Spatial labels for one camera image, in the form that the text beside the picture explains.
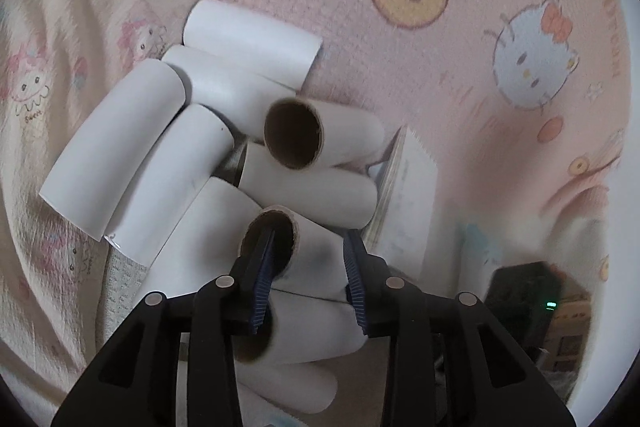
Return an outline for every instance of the cardboard tube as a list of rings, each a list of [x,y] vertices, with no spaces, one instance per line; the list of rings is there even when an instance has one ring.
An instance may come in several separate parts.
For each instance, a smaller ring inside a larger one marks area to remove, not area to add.
[[[276,232],[272,288],[297,295],[346,301],[343,239],[284,206],[265,208],[244,234],[239,254],[250,252],[264,227]]]
[[[295,94],[259,74],[184,46],[171,47],[162,61],[182,79],[187,103],[209,107],[238,131],[258,140],[263,140],[264,119],[271,104]]]
[[[174,70],[151,58],[140,62],[74,134],[40,197],[99,241],[127,185],[184,99]]]
[[[187,18],[184,45],[300,90],[322,39],[300,28],[218,0],[200,0]]]
[[[367,340],[353,308],[342,302],[271,290],[271,320],[252,337],[234,337],[242,363],[313,362],[348,355]]]
[[[168,298],[193,293],[229,273],[260,206],[240,190],[210,178],[149,268],[134,302],[152,291]]]
[[[334,374],[312,363],[267,366],[236,362],[236,379],[261,397],[306,414],[325,410],[338,391]]]
[[[307,98],[275,102],[267,113],[264,142],[289,169],[331,167],[378,151],[382,122],[357,107]]]
[[[150,266],[233,143],[220,118],[201,105],[188,106],[136,172],[107,226],[107,241]]]
[[[240,383],[238,384],[238,401],[243,427],[306,427],[306,424],[261,399]]]
[[[292,171],[262,145],[246,145],[240,184],[261,206],[282,204],[324,225],[362,229],[378,203],[376,184],[368,177],[336,168]]]

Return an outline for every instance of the orange bow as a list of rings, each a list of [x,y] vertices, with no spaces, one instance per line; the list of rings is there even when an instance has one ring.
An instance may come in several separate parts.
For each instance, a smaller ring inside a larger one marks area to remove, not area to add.
[[[540,27],[544,33],[553,34],[554,42],[558,44],[567,41],[571,30],[574,29],[574,24],[569,17],[562,16],[561,8],[551,3],[545,8]]]

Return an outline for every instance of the white curved edge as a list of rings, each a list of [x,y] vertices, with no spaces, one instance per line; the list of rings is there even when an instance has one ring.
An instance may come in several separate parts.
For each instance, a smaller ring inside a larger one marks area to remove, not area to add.
[[[640,348],[640,0],[620,0],[631,48],[631,116],[620,167],[609,177],[606,246],[609,280],[601,320],[591,331],[593,351],[584,360],[569,400],[577,427],[587,427],[616,392]]]

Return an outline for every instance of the beige fabric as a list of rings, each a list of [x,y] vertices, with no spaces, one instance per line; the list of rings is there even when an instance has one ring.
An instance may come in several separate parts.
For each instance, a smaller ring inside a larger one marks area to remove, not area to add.
[[[105,93],[181,41],[197,0],[0,0],[0,371],[39,425],[95,354],[106,243],[39,197]]]

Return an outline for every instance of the white flower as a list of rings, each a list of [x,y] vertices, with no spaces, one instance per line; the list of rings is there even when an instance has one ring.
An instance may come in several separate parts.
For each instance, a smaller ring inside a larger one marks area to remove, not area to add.
[[[587,89],[586,97],[590,102],[595,102],[596,98],[599,97],[604,92],[604,88],[602,87],[602,82],[598,82],[597,84],[591,84]]]

